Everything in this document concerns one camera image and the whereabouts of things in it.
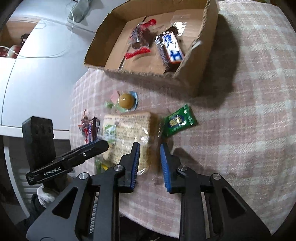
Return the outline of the white gloved left hand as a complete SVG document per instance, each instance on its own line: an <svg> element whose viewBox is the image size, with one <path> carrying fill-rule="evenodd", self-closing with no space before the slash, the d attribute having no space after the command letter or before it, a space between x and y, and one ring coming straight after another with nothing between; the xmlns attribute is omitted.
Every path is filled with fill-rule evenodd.
<svg viewBox="0 0 296 241"><path fill-rule="evenodd" d="M44 208L47 208L52 202L54 202L59 194L59 192L53 189L46 188L44 187L44 185L41 185L37 189L38 200Z"/></svg>

